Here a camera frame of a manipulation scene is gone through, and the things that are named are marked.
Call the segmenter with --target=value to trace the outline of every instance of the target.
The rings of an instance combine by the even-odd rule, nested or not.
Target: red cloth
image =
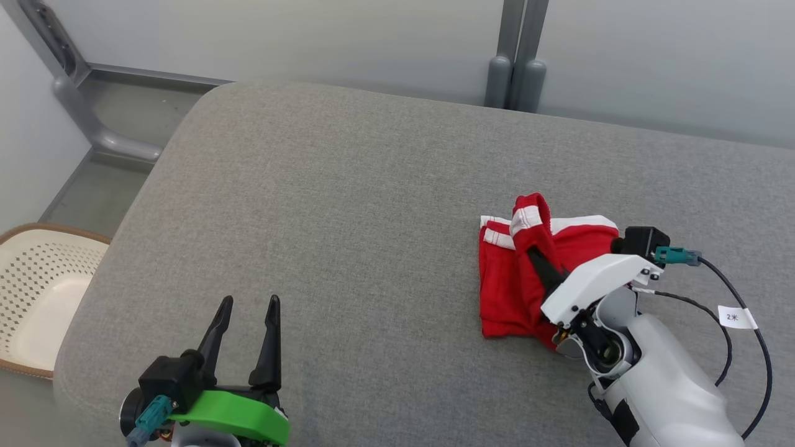
[[[535,336],[554,350],[552,337],[557,328],[541,312],[546,290],[527,251],[537,247],[556,269],[568,273],[609,253],[611,241],[618,236],[618,228],[603,216],[554,220],[541,194],[517,198],[510,225],[488,220],[480,231],[483,336]]]

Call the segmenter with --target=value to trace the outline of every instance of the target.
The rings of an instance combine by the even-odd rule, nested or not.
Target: teal connector
[[[662,264],[687,264],[700,266],[700,251],[685,250],[683,247],[657,247],[654,252],[654,261]]]
[[[127,436],[128,447],[143,447],[154,430],[165,424],[173,411],[171,399],[158,395],[135,421],[135,428]]]

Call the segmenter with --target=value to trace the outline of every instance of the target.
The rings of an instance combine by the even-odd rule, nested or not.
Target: basket rim
[[[58,225],[56,223],[26,223],[25,225],[20,225],[19,227],[11,228],[3,235],[0,235],[0,245],[6,243],[6,241],[8,241],[9,239],[13,238],[16,235],[20,235],[21,233],[31,230],[46,230],[46,231],[56,231],[59,233],[66,233],[68,235],[74,235],[86,239],[91,239],[96,242],[104,243],[106,245],[110,245],[112,240],[111,238],[100,235],[98,233],[80,230],[79,228],[67,227],[65,225]],[[26,367],[24,365],[20,365],[19,363],[9,362],[3,359],[0,359],[0,369],[17,372],[24,375],[32,375],[34,377],[41,377],[42,379],[52,379],[52,371],[50,370],[38,369],[35,367]]]

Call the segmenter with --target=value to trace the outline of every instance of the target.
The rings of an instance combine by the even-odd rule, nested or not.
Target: cable label
[[[758,329],[750,310],[741,307],[718,306],[720,325],[735,329]]]

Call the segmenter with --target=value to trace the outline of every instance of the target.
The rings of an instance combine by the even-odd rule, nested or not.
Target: metal leg
[[[516,110],[536,113],[544,87],[546,65],[540,60],[531,60],[522,67],[522,84],[516,102]]]
[[[506,108],[533,112],[538,109],[538,99],[544,86],[546,66],[536,60],[541,29],[544,27],[549,0],[528,0],[522,24],[522,35],[516,52],[514,77],[511,80]]]
[[[502,4],[497,56],[489,62],[486,101],[483,104],[486,107],[503,109],[506,106],[524,8],[525,0],[504,0]]]
[[[163,152],[160,146],[134,140],[108,129],[102,121],[99,121],[75,84],[66,75],[55,79],[52,92],[91,144],[110,152],[146,161],[156,161]]]

